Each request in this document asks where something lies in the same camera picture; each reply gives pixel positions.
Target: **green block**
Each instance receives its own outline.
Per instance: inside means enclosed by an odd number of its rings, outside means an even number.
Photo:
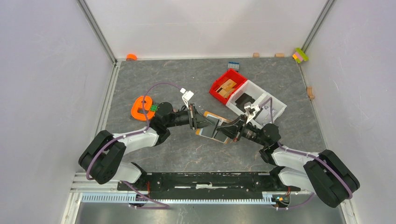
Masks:
[[[298,52],[301,57],[303,57],[304,61],[308,61],[308,56],[300,48],[296,48],[296,52]]]
[[[152,105],[152,106],[150,107],[150,110],[151,110],[151,111],[154,111],[154,112],[157,111],[157,106],[156,106],[156,105]]]

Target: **lego brick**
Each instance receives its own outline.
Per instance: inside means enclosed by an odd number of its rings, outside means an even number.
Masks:
[[[152,105],[152,106],[150,107],[150,110],[151,110],[151,111],[157,111],[157,106],[156,106],[156,105]]]
[[[298,52],[294,53],[293,55],[295,55],[300,61],[304,60],[303,57]]]
[[[303,59],[301,59],[301,61],[309,60],[308,56],[300,48],[296,48],[296,53],[298,53],[303,58]]]
[[[239,70],[239,63],[238,62],[228,62],[228,68],[234,69],[235,71]]]

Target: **red plastic container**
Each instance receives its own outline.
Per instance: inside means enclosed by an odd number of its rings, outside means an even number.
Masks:
[[[236,72],[233,69],[229,69],[227,72],[225,72],[220,78],[218,78],[216,81],[214,81],[211,89],[209,90],[209,93],[212,94],[216,99],[218,99],[222,104],[226,104],[228,101],[228,98],[222,97],[220,94],[216,92],[216,90],[223,84],[225,83],[228,79],[233,80],[236,82],[236,85],[233,87],[235,88],[234,91],[230,93],[230,96],[242,85],[246,82],[247,78],[243,77],[241,74]]]

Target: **pink block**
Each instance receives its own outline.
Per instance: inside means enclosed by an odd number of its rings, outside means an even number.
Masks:
[[[298,52],[294,54],[298,57],[298,59],[300,59],[300,61],[304,61],[303,57]]]

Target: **orange cap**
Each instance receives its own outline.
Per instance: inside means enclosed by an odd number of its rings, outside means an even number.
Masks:
[[[134,54],[127,55],[127,61],[136,61],[137,57]]]

